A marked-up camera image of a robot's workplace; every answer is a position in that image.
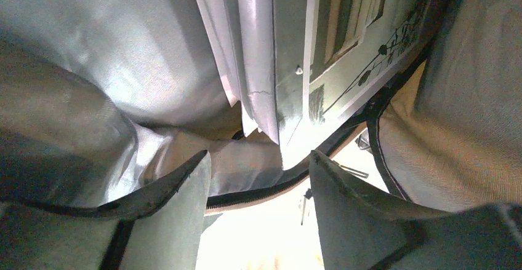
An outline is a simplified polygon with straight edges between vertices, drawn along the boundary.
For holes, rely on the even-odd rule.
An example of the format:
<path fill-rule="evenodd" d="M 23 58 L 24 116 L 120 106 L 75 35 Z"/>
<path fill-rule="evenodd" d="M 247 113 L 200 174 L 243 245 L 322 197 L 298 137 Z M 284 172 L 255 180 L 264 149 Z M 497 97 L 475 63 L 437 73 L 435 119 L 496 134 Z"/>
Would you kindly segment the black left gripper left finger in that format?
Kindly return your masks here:
<path fill-rule="evenodd" d="M 162 178 L 97 208 L 9 202 L 2 269 L 194 269 L 211 156 L 200 151 Z"/>

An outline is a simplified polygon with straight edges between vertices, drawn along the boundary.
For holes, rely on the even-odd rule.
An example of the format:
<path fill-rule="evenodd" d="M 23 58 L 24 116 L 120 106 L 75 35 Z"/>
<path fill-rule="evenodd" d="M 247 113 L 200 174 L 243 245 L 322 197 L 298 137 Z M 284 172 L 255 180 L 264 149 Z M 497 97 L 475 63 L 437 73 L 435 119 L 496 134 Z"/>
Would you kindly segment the cream canvas student bag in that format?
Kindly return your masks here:
<path fill-rule="evenodd" d="M 435 0 L 427 41 L 362 106 L 388 190 L 454 211 L 521 202 L 521 0 Z M 103 90 L 134 122 L 232 128 L 196 0 L 1 0 L 1 36 Z M 215 195 L 288 182 L 301 163 L 216 180 Z"/>

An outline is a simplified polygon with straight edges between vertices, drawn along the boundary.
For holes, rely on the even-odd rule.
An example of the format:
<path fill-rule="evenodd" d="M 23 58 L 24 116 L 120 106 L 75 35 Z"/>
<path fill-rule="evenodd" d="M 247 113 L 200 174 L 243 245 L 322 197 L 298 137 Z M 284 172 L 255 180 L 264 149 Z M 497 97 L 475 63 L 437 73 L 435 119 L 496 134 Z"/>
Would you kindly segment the grey ianra book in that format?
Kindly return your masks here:
<path fill-rule="evenodd" d="M 225 95 L 289 170 L 427 41 L 435 0 L 196 0 Z"/>

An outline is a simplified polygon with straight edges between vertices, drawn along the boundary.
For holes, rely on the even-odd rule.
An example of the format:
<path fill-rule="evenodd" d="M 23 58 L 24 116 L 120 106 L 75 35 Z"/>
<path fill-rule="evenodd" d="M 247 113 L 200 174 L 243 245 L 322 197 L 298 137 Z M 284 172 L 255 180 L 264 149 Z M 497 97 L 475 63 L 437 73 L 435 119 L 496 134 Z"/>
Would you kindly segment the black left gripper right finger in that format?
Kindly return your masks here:
<path fill-rule="evenodd" d="M 323 153 L 310 181 L 326 269 L 520 269 L 521 207 L 456 213 L 393 196 Z"/>

